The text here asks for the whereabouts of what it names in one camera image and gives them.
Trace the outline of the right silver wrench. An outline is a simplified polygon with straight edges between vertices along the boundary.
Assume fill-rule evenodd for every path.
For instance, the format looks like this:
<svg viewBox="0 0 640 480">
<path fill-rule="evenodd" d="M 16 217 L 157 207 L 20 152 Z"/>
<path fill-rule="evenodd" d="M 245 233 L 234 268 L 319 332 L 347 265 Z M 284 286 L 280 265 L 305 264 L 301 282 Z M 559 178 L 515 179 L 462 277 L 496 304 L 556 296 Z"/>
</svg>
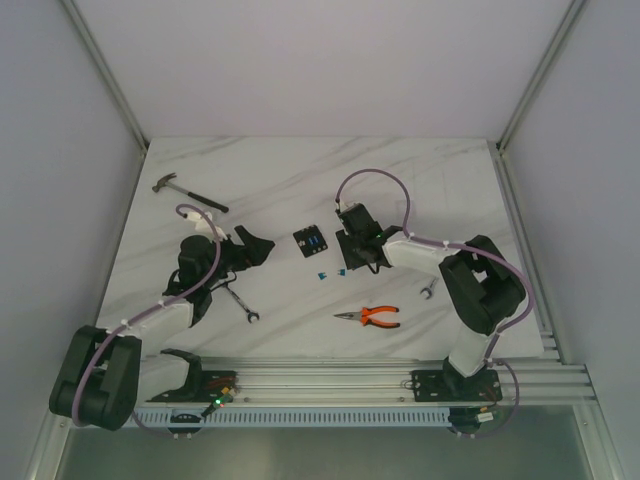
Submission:
<svg viewBox="0 0 640 480">
<path fill-rule="evenodd" d="M 434 277 L 431 279 L 431 281 L 424 286 L 421 291 L 420 291 L 420 295 L 425 299 L 425 300 L 429 300 L 434 296 L 434 292 L 435 292 L 435 287 L 438 284 L 439 278 L 438 277 Z"/>
</svg>

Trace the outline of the aluminium frame post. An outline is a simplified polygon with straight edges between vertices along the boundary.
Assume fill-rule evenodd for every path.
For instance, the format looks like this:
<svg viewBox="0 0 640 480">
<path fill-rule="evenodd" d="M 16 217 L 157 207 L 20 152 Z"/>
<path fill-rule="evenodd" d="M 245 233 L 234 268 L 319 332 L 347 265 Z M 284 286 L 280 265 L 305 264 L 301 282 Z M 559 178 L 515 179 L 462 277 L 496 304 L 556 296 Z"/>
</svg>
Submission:
<svg viewBox="0 0 640 480">
<path fill-rule="evenodd" d="M 135 143 L 143 153 L 146 153 L 150 145 L 143 130 L 121 89 L 115 75 L 113 74 L 106 57 L 104 56 L 94 34 L 92 33 L 87 20 L 82 14 L 76 1 L 60 0 L 59 4 L 64 9 L 73 29 L 79 36 L 84 49 L 89 54 L 97 73 L 106 88 L 109 96 L 114 102 L 123 122 L 127 126 Z"/>
<path fill-rule="evenodd" d="M 565 10 L 558 26 L 555 28 L 548 41 L 542 56 L 526 84 L 516 107 L 509 117 L 498 141 L 496 149 L 499 154 L 504 154 L 514 140 L 521 124 L 533 106 L 538 95 L 542 91 L 546 81 L 550 77 L 555 65 L 559 61 L 564 49 L 578 25 L 581 17 L 589 5 L 588 0 L 572 0 Z"/>
</svg>

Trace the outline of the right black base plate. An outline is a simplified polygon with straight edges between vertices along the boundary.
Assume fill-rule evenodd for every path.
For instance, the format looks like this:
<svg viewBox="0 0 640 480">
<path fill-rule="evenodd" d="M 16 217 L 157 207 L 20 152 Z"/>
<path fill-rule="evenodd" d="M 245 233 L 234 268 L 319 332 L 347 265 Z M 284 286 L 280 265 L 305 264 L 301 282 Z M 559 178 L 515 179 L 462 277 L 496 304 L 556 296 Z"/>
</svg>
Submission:
<svg viewBox="0 0 640 480">
<path fill-rule="evenodd" d="M 486 368 L 468 378 L 455 370 L 414 370 L 409 385 L 416 402 L 494 403 L 503 399 L 497 372 Z"/>
</svg>

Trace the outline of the left silver wrench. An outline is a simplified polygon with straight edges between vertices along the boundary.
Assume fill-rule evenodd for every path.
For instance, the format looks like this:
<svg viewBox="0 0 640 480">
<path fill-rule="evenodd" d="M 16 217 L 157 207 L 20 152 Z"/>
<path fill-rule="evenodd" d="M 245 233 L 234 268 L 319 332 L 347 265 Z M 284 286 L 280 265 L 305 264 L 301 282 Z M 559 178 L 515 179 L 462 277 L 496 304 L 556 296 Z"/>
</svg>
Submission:
<svg viewBox="0 0 640 480">
<path fill-rule="evenodd" d="M 252 324 L 254 321 L 260 320 L 260 315 L 258 312 L 251 309 L 246 302 L 236 293 L 234 292 L 228 285 L 224 287 L 227 293 L 234 299 L 234 301 L 242 308 L 242 310 L 246 314 L 247 321 Z"/>
</svg>

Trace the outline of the right aluminium frame post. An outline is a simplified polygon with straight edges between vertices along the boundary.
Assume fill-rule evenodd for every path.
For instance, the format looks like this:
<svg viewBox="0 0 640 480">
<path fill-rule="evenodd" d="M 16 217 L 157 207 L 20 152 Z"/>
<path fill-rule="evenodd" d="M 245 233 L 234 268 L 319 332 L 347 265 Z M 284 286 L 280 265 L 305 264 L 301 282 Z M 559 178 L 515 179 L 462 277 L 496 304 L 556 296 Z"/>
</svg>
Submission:
<svg viewBox="0 0 640 480">
<path fill-rule="evenodd" d="M 526 84 L 516 107 L 509 117 L 498 141 L 496 149 L 499 154 L 504 154 L 514 140 L 521 124 L 533 106 L 538 95 L 542 91 L 546 81 L 550 77 L 555 65 L 559 61 L 564 49 L 578 25 L 581 17 L 589 5 L 588 0 L 572 0 L 565 10 L 558 26 L 555 28 L 548 41 L 542 56 Z"/>
</svg>

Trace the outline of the left aluminium frame post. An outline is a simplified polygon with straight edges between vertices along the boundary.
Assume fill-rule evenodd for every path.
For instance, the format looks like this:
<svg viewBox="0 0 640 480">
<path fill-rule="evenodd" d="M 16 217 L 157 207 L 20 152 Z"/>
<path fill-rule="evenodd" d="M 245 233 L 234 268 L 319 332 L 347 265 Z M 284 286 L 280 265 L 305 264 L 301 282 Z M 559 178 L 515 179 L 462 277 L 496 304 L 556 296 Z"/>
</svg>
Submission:
<svg viewBox="0 0 640 480">
<path fill-rule="evenodd" d="M 109 96 L 114 102 L 123 122 L 127 126 L 135 143 L 143 153 L 146 153 L 150 145 L 143 130 L 121 89 L 115 75 L 113 74 L 106 57 L 104 56 L 94 34 L 92 33 L 87 20 L 82 14 L 76 1 L 60 0 L 59 4 L 64 9 L 73 29 L 79 36 L 84 49 L 89 54 L 97 73 L 106 88 Z"/>
</svg>

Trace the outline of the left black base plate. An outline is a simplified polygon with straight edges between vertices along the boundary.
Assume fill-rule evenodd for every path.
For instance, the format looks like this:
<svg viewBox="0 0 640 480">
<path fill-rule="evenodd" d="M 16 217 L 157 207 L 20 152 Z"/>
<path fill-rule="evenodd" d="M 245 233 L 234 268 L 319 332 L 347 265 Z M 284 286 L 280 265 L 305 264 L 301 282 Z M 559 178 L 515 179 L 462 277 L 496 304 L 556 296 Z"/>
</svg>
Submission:
<svg viewBox="0 0 640 480">
<path fill-rule="evenodd" d="M 210 403 L 223 395 L 224 388 L 232 390 L 236 383 L 236 371 L 202 371 L 199 374 L 189 374 L 182 387 L 162 392 L 152 397 L 150 402 Z"/>
</svg>

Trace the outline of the aluminium mounting rail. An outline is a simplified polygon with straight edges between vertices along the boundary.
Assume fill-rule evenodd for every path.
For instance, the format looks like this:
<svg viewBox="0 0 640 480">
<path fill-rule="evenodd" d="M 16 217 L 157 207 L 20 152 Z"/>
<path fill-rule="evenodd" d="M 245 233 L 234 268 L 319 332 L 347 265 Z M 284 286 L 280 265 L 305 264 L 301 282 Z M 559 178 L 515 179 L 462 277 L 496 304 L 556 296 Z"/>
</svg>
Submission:
<svg viewBox="0 0 640 480">
<path fill-rule="evenodd" d="M 497 366 L 503 399 L 511 406 L 593 405 L 597 395 L 584 365 L 557 360 L 510 360 Z M 415 406 L 410 373 L 431 370 L 437 362 L 403 359 L 215 358 L 206 370 L 237 373 L 234 407 L 373 407 Z"/>
</svg>

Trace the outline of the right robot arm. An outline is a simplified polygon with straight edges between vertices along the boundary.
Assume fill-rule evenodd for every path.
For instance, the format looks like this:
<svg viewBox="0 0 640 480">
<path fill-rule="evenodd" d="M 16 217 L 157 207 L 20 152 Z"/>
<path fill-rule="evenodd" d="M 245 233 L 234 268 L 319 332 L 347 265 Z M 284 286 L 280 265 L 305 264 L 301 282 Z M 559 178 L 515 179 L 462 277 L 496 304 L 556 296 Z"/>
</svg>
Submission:
<svg viewBox="0 0 640 480">
<path fill-rule="evenodd" d="M 525 300 L 521 278 L 486 236 L 446 248 L 407 236 L 399 226 L 382 228 L 360 203 L 339 207 L 336 214 L 342 226 L 336 238 L 349 270 L 366 267 L 377 274 L 382 268 L 405 268 L 440 275 L 462 322 L 443 362 L 443 387 L 453 398 L 468 397 L 478 387 L 500 324 Z"/>
</svg>

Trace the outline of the orange handled needle-nose pliers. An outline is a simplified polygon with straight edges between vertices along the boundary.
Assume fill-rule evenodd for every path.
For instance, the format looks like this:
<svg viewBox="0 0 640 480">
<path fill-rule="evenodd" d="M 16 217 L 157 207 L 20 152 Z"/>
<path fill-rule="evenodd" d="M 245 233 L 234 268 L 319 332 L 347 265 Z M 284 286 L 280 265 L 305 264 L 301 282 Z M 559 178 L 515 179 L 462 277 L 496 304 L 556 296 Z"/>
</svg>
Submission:
<svg viewBox="0 0 640 480">
<path fill-rule="evenodd" d="M 354 312 L 343 312 L 334 314 L 335 318 L 357 321 L 362 326 L 374 326 L 381 329 L 397 329 L 401 326 L 399 322 L 384 322 L 376 318 L 377 314 L 393 313 L 396 314 L 399 309 L 394 306 L 377 306 L 373 308 L 363 307 Z"/>
</svg>

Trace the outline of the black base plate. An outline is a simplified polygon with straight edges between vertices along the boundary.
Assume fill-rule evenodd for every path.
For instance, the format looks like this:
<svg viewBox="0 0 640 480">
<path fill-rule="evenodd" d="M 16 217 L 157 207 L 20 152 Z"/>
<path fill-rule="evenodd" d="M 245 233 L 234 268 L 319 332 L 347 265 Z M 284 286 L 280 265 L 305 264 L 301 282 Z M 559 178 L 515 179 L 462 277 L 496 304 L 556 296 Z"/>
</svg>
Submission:
<svg viewBox="0 0 640 480">
<path fill-rule="evenodd" d="M 236 371 L 202 371 L 199 374 L 189 374 L 182 387 L 162 392 L 152 397 L 150 402 L 210 403 L 223 395 L 224 388 L 232 390 L 236 383 Z"/>
<path fill-rule="evenodd" d="M 409 385 L 416 402 L 494 403 L 503 399 L 497 372 L 486 368 L 468 378 L 455 370 L 414 370 Z"/>
</svg>

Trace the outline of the silver wrench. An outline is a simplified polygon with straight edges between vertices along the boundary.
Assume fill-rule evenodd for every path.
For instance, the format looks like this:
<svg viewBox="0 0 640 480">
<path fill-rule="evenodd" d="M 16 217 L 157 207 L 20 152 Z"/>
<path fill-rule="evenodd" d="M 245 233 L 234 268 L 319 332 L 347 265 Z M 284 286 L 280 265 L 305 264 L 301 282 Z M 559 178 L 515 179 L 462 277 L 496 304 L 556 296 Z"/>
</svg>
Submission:
<svg viewBox="0 0 640 480">
<path fill-rule="evenodd" d="M 435 287 L 438 284 L 439 278 L 438 277 L 434 277 L 431 279 L 431 281 L 424 286 L 421 291 L 420 291 L 420 295 L 425 299 L 425 300 L 429 300 L 434 296 L 434 292 L 435 292 Z"/>
<path fill-rule="evenodd" d="M 260 315 L 258 312 L 251 309 L 246 302 L 236 293 L 234 292 L 228 285 L 224 287 L 227 293 L 234 299 L 234 301 L 242 308 L 242 310 L 246 314 L 247 321 L 252 324 L 254 321 L 260 320 Z"/>
</svg>

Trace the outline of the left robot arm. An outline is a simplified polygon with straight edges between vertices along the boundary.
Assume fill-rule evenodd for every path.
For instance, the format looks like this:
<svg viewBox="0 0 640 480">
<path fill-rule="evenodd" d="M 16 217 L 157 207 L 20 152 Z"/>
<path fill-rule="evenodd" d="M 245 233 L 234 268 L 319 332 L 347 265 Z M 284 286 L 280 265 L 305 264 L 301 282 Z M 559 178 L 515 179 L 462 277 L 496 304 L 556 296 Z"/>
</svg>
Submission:
<svg viewBox="0 0 640 480">
<path fill-rule="evenodd" d="M 276 244 L 243 226 L 239 239 L 191 235 L 160 300 L 142 318 L 117 326 L 86 325 L 73 335 L 51 390 L 51 413 L 80 426 L 116 431 L 147 401 L 192 402 L 204 395 L 200 356 L 171 347 L 170 338 L 203 320 L 213 290 L 262 265 Z"/>
</svg>

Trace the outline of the black fuse box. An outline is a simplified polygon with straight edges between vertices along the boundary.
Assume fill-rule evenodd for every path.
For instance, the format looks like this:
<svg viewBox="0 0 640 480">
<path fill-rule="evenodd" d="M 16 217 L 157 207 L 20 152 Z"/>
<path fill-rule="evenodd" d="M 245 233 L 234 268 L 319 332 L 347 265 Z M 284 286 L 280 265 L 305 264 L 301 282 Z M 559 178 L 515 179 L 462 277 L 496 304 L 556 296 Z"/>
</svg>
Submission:
<svg viewBox="0 0 640 480">
<path fill-rule="evenodd" d="M 310 225 L 293 233 L 293 238 L 304 258 L 309 258 L 328 248 L 317 225 Z"/>
</svg>

